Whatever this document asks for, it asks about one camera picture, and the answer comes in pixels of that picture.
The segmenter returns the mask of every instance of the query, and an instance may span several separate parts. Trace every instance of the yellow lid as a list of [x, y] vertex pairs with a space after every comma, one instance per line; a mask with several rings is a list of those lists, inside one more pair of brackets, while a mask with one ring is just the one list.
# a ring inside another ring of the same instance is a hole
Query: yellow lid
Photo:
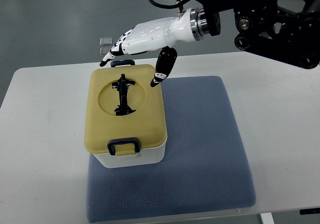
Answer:
[[[140, 149], [158, 147], [165, 142], [167, 128], [161, 86], [150, 86], [154, 70], [151, 65], [135, 65], [98, 69], [92, 73], [84, 134], [88, 152], [108, 153], [108, 142], [123, 138], [137, 138]], [[136, 111], [116, 116], [115, 108], [120, 100], [112, 82], [121, 74], [136, 83], [129, 87], [127, 94], [128, 105]]]

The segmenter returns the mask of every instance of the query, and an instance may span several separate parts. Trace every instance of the concrete floor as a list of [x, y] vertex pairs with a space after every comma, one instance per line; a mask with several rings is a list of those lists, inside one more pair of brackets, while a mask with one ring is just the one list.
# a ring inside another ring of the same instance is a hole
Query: concrete floor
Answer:
[[[173, 0], [157, 0], [174, 4]], [[200, 8], [192, 1], [184, 6]], [[0, 0], [0, 104], [14, 72], [19, 68], [100, 62], [101, 37], [113, 37], [138, 23], [176, 16], [148, 0]], [[221, 35], [196, 44], [178, 43], [180, 56], [235, 52], [237, 30], [233, 11], [220, 14]], [[159, 51], [131, 56], [156, 58]], [[320, 216], [300, 216], [298, 211], [274, 213], [275, 224], [320, 223]], [[259, 215], [186, 221], [188, 224], [261, 223]]]

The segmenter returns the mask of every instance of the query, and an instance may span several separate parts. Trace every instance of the plastic storage box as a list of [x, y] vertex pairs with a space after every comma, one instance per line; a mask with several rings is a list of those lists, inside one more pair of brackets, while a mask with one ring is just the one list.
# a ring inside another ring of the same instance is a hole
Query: plastic storage box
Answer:
[[[167, 127], [161, 86], [150, 86], [155, 69], [133, 65], [95, 70], [90, 79], [84, 144], [108, 168], [152, 164], [164, 157]], [[125, 77], [127, 114], [121, 115]]]

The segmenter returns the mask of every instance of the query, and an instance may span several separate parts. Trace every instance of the white table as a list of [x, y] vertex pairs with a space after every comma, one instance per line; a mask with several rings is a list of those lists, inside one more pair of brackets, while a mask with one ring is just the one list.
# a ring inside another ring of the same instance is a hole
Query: white table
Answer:
[[[155, 65], [156, 59], [136, 60]], [[98, 63], [16, 71], [0, 109], [0, 223], [87, 223], [84, 120]], [[218, 75], [256, 189], [251, 208], [117, 223], [181, 220], [320, 206], [320, 68], [248, 53], [178, 57], [170, 77]]]

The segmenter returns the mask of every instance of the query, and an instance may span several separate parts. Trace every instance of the textured fabric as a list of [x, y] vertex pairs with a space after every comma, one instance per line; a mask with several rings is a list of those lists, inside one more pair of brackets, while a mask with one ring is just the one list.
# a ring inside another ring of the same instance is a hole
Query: textured fabric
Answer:
[[251, 171], [221, 78], [175, 78], [161, 85], [168, 131], [163, 160], [108, 169], [91, 155], [90, 222], [254, 205]]

